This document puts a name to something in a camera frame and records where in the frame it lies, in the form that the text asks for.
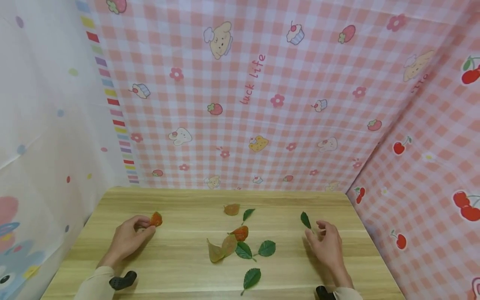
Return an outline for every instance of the black handle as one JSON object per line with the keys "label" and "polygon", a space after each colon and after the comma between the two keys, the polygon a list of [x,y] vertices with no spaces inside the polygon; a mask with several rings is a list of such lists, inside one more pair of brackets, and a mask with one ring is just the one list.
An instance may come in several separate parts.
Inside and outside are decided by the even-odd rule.
{"label": "black handle", "polygon": [[336,300],[333,293],[329,293],[324,286],[319,286],[315,289],[320,300]]}
{"label": "black handle", "polygon": [[113,277],[109,283],[114,290],[121,290],[131,286],[135,282],[135,279],[137,279],[137,273],[128,271],[125,277]]}

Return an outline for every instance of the rainbow stripe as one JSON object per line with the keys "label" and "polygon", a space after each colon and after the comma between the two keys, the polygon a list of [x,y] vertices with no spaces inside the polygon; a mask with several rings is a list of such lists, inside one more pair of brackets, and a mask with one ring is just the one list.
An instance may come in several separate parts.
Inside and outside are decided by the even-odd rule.
{"label": "rainbow stripe", "polygon": [[107,61],[104,58],[103,50],[100,47],[100,39],[96,34],[95,22],[91,18],[90,7],[86,2],[75,1],[77,10],[80,13],[80,19],[85,27],[85,33],[92,48],[95,62],[98,65],[98,72],[102,76],[102,85],[104,86],[104,93],[110,108],[110,115],[112,116],[113,128],[119,140],[120,151],[123,157],[123,166],[126,170],[127,178],[131,186],[140,186],[140,179],[138,178],[135,161],[132,154],[132,144],[130,143],[130,134],[128,133],[125,119],[120,108],[117,92],[113,85],[108,71]]}

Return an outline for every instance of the wooden tabletop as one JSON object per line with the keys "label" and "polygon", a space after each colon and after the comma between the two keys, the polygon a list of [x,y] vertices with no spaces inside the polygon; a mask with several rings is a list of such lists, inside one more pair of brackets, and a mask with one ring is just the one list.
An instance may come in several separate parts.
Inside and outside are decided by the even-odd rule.
{"label": "wooden tabletop", "polygon": [[[223,206],[239,203],[240,213],[227,216]],[[255,208],[245,222],[246,243],[253,251],[264,240],[276,243],[270,257],[258,262],[235,253],[213,264],[206,239],[221,245],[239,227],[245,209]],[[300,214],[312,224],[325,219],[343,239],[345,263],[364,299],[404,299],[347,197],[340,192],[250,192],[113,188],[102,198],[60,266],[42,300],[73,299],[107,250],[115,227],[136,214],[159,211],[163,224],[150,242],[119,270],[137,272],[135,284],[116,293],[116,300],[152,299],[315,299],[319,285],[333,287],[328,272],[313,256],[304,237]],[[251,268],[262,277],[243,290]]]}

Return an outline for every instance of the pink checkered wall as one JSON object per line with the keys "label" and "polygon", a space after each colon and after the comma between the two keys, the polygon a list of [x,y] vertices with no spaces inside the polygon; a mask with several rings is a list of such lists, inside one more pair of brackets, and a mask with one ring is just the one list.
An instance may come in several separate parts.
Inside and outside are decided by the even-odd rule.
{"label": "pink checkered wall", "polygon": [[473,2],[90,7],[135,183],[348,192],[407,298],[466,299],[480,276]]}

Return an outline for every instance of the dried leaf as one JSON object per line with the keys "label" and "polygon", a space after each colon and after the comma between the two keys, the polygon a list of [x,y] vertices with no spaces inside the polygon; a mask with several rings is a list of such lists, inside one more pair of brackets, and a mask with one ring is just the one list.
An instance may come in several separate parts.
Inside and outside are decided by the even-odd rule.
{"label": "dried leaf", "polygon": [[240,210],[240,204],[230,204],[223,207],[223,212],[229,216],[236,216],[238,215]]}
{"label": "dried leaf", "polygon": [[253,258],[252,251],[250,250],[250,247],[242,242],[239,241],[237,243],[237,248],[235,249],[235,252],[237,255],[243,259],[253,259],[254,261],[257,261],[256,259]]}
{"label": "dried leaf", "polygon": [[248,237],[248,227],[240,226],[229,234],[234,234],[237,241],[244,241]]}
{"label": "dried leaf", "polygon": [[223,243],[222,243],[222,249],[225,252],[225,257],[235,252],[236,248],[237,248],[237,239],[235,238],[235,235],[229,234],[223,240]]}
{"label": "dried leaf", "polygon": [[310,225],[310,220],[308,219],[308,216],[305,212],[301,213],[300,220],[307,228],[312,228],[312,226]]}
{"label": "dried leaf", "polygon": [[271,256],[275,253],[276,244],[271,240],[266,240],[260,245],[260,249],[258,249],[258,254],[264,257]]}
{"label": "dried leaf", "polygon": [[210,241],[207,239],[208,243],[208,256],[210,256],[210,260],[213,263],[218,262],[225,256],[225,251],[223,251],[222,248],[210,243]]}
{"label": "dried leaf", "polygon": [[245,274],[245,278],[243,279],[243,291],[240,294],[240,296],[243,296],[243,293],[245,292],[246,289],[253,287],[255,284],[257,284],[260,281],[260,278],[262,277],[262,272],[260,272],[260,269],[258,268],[253,268],[247,271]]}
{"label": "dried leaf", "polygon": [[159,214],[158,212],[154,212],[152,215],[152,218],[150,219],[150,226],[155,226],[158,227],[162,225],[162,215]]}
{"label": "dried leaf", "polygon": [[250,215],[253,213],[254,210],[255,208],[249,208],[243,213],[243,223],[245,223],[245,221],[248,219],[248,217],[250,217]]}

